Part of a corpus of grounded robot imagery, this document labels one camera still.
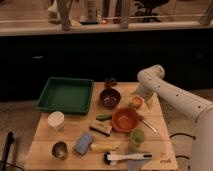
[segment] green tray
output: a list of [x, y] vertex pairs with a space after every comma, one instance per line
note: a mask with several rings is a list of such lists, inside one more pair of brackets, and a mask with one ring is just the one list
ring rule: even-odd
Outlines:
[[90, 107], [93, 85], [94, 81], [89, 79], [50, 77], [36, 109], [86, 115]]

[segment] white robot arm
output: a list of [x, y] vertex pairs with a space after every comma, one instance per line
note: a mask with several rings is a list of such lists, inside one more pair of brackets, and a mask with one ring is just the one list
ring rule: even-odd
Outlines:
[[156, 92], [174, 108], [197, 122], [190, 168], [192, 171], [212, 171], [213, 103], [163, 81], [164, 75], [164, 69], [160, 65], [140, 71], [137, 76], [140, 82], [137, 93], [146, 99], [152, 92]]

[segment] gray floor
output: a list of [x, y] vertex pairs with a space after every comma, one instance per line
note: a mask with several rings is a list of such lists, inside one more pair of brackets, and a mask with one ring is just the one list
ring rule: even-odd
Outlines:
[[[192, 91], [207, 99], [213, 100], [213, 89]], [[8, 162], [23, 167], [36, 127], [40, 118], [40, 112], [35, 110], [37, 101], [1, 102], [0, 103], [0, 155], [5, 144], [7, 133], [12, 131], [15, 143], [11, 147]], [[183, 114], [160, 99], [160, 104], [165, 116], [169, 134], [182, 132], [194, 135], [195, 124]], [[192, 140], [186, 136], [172, 138], [176, 155], [190, 156]], [[188, 160], [178, 158], [180, 171], [186, 171]]]

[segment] brown bowl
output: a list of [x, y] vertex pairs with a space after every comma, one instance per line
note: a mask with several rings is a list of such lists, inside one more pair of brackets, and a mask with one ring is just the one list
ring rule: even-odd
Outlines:
[[120, 93], [113, 88], [106, 88], [100, 94], [101, 104], [108, 108], [113, 109], [121, 100]]
[[112, 126], [118, 132], [131, 132], [139, 121], [139, 115], [132, 108], [120, 108], [112, 114]]

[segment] small green cup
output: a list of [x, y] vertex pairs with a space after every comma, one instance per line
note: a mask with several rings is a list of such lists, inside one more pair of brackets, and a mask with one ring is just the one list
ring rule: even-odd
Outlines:
[[145, 141], [145, 134], [141, 129], [133, 129], [130, 133], [130, 142], [134, 146], [140, 146]]

